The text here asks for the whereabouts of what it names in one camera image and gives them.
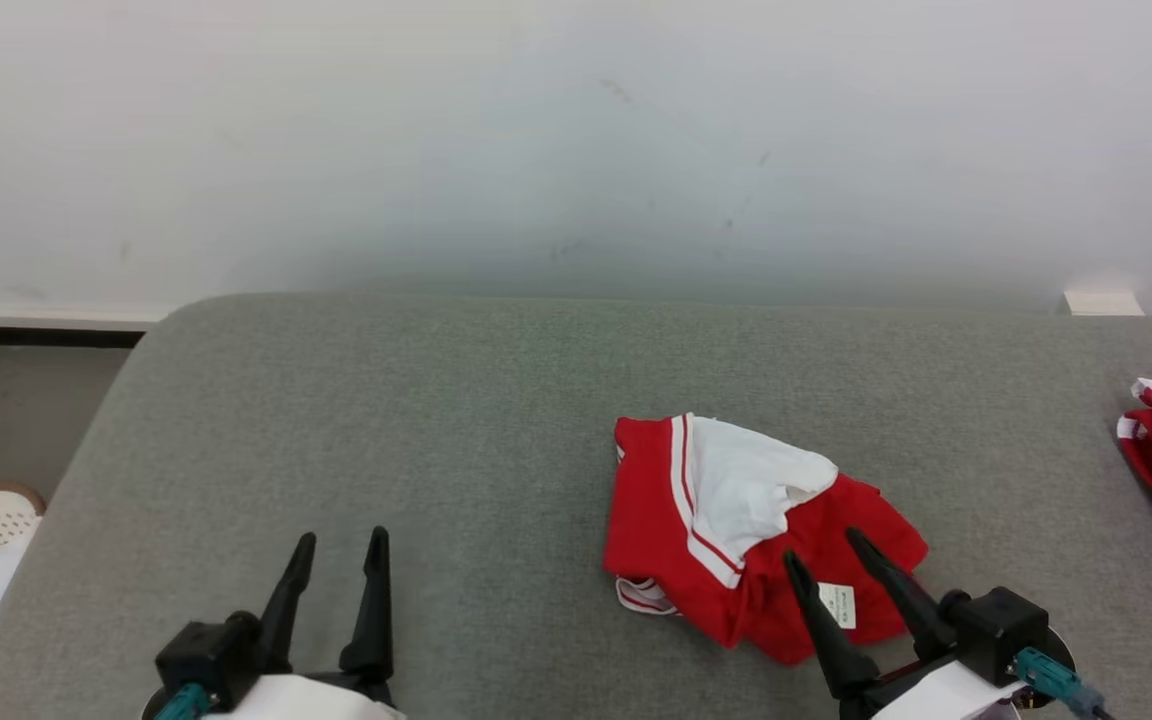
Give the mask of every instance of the white wall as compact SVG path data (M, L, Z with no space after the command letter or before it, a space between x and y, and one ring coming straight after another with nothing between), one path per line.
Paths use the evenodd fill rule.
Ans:
M1152 1L0 0L0 305L1152 313Z

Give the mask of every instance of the gray fabric surface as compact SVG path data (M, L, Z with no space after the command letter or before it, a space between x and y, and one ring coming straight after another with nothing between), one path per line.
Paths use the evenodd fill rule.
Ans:
M600 570L614 420L687 410L876 484L933 592L1032 598L1120 719L1152 717L1152 502L1112 438L1137 376L1152 318L202 302L132 353L0 606L0 719L136 717L156 651L260 611L305 530L293 661L329 669L378 523L412 717L833 719L814 661L631 614Z

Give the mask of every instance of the red stripe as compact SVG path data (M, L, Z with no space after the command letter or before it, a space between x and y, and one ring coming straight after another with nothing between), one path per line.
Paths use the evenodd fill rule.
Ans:
M691 424L682 416L682 495L687 498L687 507L696 515L696 502L691 501L691 491L687 488L687 437L691 433Z
M700 541L700 544L703 544L703 546L708 547L708 550L714 551L714 555L718 555L719 559L721 559L723 562L726 562L727 566L728 566L728 568L732 568L737 575L741 574L741 569L738 568L738 566L736 566L735 562L733 562L730 559L728 559L728 556L723 555L722 551L718 550L718 547L714 547L713 543L710 543L710 541L707 541L707 539L705 539L703 537L699 537L699 535L696 533L696 529L695 528L691 529L691 537L698 539L698 541Z
M623 600L626 602L629 602L630 605L637 605L639 607L646 607L646 609L649 609L649 611L660 611L660 612L668 612L669 611L668 607L659 607L659 606L650 605L650 602L642 602L642 601L634 600L634 598L631 598L630 596L627 596L626 593L621 592L620 589L617 589L616 593L621 596L621 600Z

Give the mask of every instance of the baseboard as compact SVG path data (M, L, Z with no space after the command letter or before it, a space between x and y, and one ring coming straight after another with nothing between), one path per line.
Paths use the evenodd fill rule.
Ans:
M0 305L0 328L109 331L143 333L172 311L169 306L137 310L92 310L69 306Z

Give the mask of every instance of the black cube-shaped housing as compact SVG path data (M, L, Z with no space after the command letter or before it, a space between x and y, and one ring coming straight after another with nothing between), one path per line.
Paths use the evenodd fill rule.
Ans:
M227 623L189 623L154 659L166 697L197 683L215 697L212 711L229 711L260 679L255 644L259 621L230 617Z
M1044 651L1047 611L1007 588L955 602L948 620L957 634L957 657L969 670L996 687L1015 682L1007 667L1026 647Z

